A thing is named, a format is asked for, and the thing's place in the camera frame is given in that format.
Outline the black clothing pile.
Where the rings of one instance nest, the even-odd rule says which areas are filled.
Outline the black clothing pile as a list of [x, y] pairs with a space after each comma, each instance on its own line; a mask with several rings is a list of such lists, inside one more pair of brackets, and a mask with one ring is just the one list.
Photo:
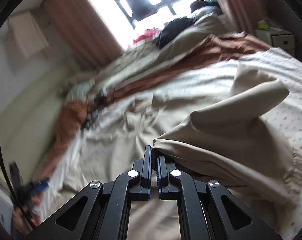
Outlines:
[[204, 0], [196, 0], [190, 5], [191, 15], [180, 17], [167, 23], [162, 31], [160, 31], [159, 36], [153, 40], [153, 43], [157, 48], [162, 49], [167, 44], [169, 44], [176, 36], [178, 36], [182, 31], [195, 25], [201, 17], [206, 14], [215, 13], [217, 15], [222, 15], [222, 9], [218, 2], [208, 2]]

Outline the cream padded headboard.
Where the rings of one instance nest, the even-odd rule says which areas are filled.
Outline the cream padded headboard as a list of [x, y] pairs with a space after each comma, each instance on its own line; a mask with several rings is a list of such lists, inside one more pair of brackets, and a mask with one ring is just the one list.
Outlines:
[[55, 138], [55, 125], [65, 97], [60, 91], [79, 70], [72, 59], [53, 68], [21, 92], [0, 115], [5, 164], [15, 161], [23, 178], [31, 178]]

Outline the light green pillow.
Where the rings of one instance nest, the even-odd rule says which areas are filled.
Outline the light green pillow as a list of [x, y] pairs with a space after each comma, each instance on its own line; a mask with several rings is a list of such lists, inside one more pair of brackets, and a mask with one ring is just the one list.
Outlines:
[[94, 84], [94, 80], [87, 80], [74, 85], [66, 95], [65, 104], [71, 101], [86, 101], [87, 95]]

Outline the beige duvet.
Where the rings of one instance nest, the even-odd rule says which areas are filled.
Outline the beige duvet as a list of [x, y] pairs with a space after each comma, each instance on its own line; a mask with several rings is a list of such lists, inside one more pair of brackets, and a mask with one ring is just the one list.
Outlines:
[[235, 32], [227, 23], [226, 16], [206, 14], [194, 25], [179, 33], [162, 49], [148, 42], [126, 51], [94, 77], [94, 86], [89, 91], [89, 97], [93, 98], [102, 90], [115, 88], [121, 83], [136, 81], [139, 77], [164, 68], [165, 65], [180, 59], [211, 34], [219, 36]]

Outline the rust brown blanket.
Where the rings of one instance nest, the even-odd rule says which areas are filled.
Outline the rust brown blanket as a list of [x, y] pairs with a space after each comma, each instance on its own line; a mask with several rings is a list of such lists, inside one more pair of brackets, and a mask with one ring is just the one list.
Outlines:
[[154, 88], [181, 73], [222, 61], [237, 60], [244, 55], [267, 51], [270, 47], [249, 34], [220, 36], [211, 34], [203, 41], [192, 45], [185, 53], [174, 57], [172, 61], [164, 61], [160, 69], [152, 74], [130, 81], [122, 88], [110, 87], [106, 92], [100, 91], [92, 100], [88, 98], [87, 93], [83, 99], [71, 100], [61, 109], [55, 130], [55, 143], [38, 178], [47, 178], [53, 174], [79, 129], [91, 120], [90, 114], [132, 94]]

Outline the pink red garment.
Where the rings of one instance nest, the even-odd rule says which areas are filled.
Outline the pink red garment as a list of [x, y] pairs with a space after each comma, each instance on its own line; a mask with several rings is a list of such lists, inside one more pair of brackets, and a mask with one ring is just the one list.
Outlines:
[[150, 40], [157, 37], [160, 33], [159, 29], [146, 29], [143, 34], [139, 35], [137, 38], [133, 39], [133, 44], [138, 44], [139, 42]]

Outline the white bedside cabinet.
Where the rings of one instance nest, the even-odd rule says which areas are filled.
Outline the white bedside cabinet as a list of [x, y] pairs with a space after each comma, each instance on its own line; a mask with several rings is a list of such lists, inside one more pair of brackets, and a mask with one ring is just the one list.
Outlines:
[[257, 22], [255, 36], [275, 48], [295, 56], [295, 36], [269, 18]]

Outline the left pink curtain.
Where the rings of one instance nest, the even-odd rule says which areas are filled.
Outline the left pink curtain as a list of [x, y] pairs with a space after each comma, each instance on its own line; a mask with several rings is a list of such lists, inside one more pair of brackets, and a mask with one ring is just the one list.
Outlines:
[[42, 7], [63, 40], [85, 63], [103, 68], [123, 54], [89, 0], [44, 0]]

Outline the pink curtain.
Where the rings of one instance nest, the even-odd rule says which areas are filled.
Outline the pink curtain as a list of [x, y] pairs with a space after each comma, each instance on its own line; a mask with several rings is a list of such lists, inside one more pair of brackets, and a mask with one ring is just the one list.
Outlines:
[[262, 0], [217, 0], [237, 32], [255, 33], [257, 22], [265, 18]]
[[42, 7], [63, 40], [85, 63], [103, 68], [123, 54], [89, 0], [44, 0]]

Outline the right pink curtain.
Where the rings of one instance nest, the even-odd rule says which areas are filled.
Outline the right pink curtain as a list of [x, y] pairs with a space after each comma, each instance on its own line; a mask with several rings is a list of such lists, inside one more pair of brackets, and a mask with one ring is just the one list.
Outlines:
[[265, 18], [262, 0], [217, 0], [237, 32], [255, 33], [257, 22]]

